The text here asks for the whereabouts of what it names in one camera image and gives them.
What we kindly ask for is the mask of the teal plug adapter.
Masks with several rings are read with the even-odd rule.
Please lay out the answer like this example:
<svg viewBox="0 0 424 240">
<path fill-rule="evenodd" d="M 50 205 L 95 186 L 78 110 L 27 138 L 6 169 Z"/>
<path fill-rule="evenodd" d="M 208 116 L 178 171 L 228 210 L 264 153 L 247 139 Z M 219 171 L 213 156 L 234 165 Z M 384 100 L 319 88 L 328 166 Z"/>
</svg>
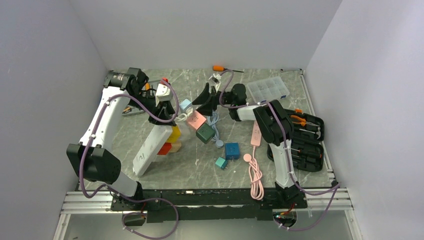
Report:
<svg viewBox="0 0 424 240">
<path fill-rule="evenodd" d="M 214 164 L 219 169 L 225 170 L 228 166 L 228 160 L 226 160 L 225 158 L 222 158 L 222 157 L 218 157 Z"/>
</svg>

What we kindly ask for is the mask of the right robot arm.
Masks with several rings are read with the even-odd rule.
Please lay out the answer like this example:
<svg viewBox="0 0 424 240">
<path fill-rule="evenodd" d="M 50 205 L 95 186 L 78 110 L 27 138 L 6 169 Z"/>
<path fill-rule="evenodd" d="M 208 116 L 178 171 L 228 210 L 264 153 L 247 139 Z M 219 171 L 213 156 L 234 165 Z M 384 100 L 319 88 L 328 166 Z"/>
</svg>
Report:
<svg viewBox="0 0 424 240">
<path fill-rule="evenodd" d="M 196 110 L 204 115 L 211 116 L 218 106 L 229 110 L 230 117 L 236 122 L 255 121 L 261 136 L 268 143 L 276 171 L 275 194 L 276 203 L 287 208 L 295 201 L 295 194 L 290 190 L 296 183 L 293 173 L 293 159 L 289 153 L 294 131 L 293 123 L 277 100 L 266 103 L 248 105 L 246 86 L 235 84 L 230 91 L 218 91 L 215 86 L 207 83 L 192 102 L 199 106 Z"/>
</svg>

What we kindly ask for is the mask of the black plastic tool case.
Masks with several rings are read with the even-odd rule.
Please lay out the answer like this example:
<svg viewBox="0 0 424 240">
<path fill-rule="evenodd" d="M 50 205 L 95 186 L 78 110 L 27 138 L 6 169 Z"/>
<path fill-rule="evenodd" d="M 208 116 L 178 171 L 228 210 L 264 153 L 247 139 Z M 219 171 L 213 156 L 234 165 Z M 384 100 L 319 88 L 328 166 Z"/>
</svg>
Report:
<svg viewBox="0 0 424 240">
<path fill-rule="evenodd" d="M 325 122 L 322 118 L 302 112 L 301 109 L 287 109 L 287 114 L 296 115 L 306 119 L 309 122 L 321 125 L 321 132 L 324 137 L 322 139 L 316 139 L 313 133 L 299 131 L 299 129 L 306 129 L 316 131 L 315 126 L 300 126 L 294 124 L 294 130 L 291 141 L 291 156 L 293 167 L 298 170 L 306 172 L 319 172 L 324 166 L 324 148 L 321 142 L 325 138 Z"/>
</svg>

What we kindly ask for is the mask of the grey tool tray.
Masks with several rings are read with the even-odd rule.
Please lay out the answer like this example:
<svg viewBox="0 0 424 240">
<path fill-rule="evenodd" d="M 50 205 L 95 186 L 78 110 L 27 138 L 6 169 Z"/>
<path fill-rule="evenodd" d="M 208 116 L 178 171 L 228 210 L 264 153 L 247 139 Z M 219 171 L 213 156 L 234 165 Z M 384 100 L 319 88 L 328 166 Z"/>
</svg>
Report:
<svg viewBox="0 0 424 240">
<path fill-rule="evenodd" d="M 156 105 L 155 95 L 159 83 L 160 80 L 147 82 L 138 94 L 138 100 L 149 110 L 152 110 Z M 144 112 L 145 111 L 131 99 L 128 105 L 122 111 L 121 115 L 123 117 L 127 117 L 131 115 L 142 114 Z"/>
</svg>

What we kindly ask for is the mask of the light blue power strip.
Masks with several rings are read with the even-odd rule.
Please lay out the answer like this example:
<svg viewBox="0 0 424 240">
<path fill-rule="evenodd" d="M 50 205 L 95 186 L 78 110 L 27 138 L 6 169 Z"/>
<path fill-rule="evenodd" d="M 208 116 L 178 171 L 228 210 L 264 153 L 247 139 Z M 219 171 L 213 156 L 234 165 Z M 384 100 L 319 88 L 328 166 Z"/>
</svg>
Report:
<svg viewBox="0 0 424 240">
<path fill-rule="evenodd" d="M 191 115 L 194 111 L 192 102 L 189 99 L 184 99 L 179 104 L 179 110 L 181 114 Z"/>
</svg>

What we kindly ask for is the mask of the blue cube socket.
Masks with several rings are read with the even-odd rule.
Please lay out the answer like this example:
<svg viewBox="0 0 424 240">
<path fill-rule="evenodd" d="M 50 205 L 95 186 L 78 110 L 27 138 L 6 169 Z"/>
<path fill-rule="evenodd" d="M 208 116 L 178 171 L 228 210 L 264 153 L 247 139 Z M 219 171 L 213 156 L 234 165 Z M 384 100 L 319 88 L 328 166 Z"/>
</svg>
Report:
<svg viewBox="0 0 424 240">
<path fill-rule="evenodd" d="M 224 154 L 227 161 L 235 161 L 240 158 L 240 147 L 237 142 L 229 142 L 224 145 Z"/>
</svg>

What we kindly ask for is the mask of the clear plastic organizer box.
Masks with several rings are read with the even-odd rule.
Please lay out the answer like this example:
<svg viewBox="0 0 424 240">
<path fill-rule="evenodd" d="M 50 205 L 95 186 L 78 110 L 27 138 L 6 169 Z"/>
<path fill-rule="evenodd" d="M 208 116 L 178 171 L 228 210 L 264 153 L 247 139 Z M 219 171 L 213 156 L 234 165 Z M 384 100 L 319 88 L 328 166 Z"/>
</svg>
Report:
<svg viewBox="0 0 424 240">
<path fill-rule="evenodd" d="M 285 99 L 290 91 L 280 76 L 249 82 L 246 85 L 255 103 Z"/>
</svg>

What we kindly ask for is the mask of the light blue round plug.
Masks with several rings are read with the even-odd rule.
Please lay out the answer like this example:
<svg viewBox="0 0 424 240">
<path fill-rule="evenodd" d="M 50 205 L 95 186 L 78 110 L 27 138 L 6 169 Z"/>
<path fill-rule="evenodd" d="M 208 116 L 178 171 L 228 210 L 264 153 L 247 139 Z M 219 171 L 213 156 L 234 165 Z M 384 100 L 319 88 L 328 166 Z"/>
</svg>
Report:
<svg viewBox="0 0 424 240">
<path fill-rule="evenodd" d="M 220 140 L 220 139 L 217 139 L 217 140 L 215 141 L 215 146 L 216 146 L 217 148 L 222 148 L 222 147 L 224 146 L 224 142 L 223 142 L 222 140 Z"/>
</svg>

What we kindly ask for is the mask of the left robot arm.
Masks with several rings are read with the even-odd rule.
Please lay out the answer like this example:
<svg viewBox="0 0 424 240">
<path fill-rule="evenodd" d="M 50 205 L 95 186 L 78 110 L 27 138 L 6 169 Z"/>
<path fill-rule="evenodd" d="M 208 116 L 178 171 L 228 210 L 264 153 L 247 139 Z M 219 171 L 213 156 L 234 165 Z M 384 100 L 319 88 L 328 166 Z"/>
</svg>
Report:
<svg viewBox="0 0 424 240">
<path fill-rule="evenodd" d="M 149 77 L 140 69 L 130 67 L 126 72 L 110 70 L 104 79 L 101 100 L 87 131 L 78 143 L 69 144 L 66 155 L 79 178 L 83 195 L 90 199 L 102 188 L 124 198 L 124 204 L 131 210 L 139 209 L 144 203 L 141 183 L 131 179 L 122 171 L 122 162 L 111 153 L 113 137 L 116 134 L 124 107 L 133 101 L 150 117 L 153 133 L 145 140 L 152 144 L 143 150 L 143 160 L 136 171 L 148 163 L 151 154 L 156 154 L 165 143 L 159 131 L 171 131 L 179 111 L 171 100 L 179 102 L 171 84 L 161 79 L 154 97 L 144 96 L 144 87 Z"/>
</svg>

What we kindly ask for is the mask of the white power strip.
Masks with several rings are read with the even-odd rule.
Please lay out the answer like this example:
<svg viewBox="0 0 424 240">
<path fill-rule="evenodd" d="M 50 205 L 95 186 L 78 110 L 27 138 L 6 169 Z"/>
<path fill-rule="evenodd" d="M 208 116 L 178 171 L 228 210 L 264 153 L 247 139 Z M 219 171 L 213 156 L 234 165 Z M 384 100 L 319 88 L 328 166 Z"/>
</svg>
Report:
<svg viewBox="0 0 424 240">
<path fill-rule="evenodd" d="M 133 159 L 133 172 L 142 176 L 172 134 L 172 126 L 155 125 Z"/>
</svg>

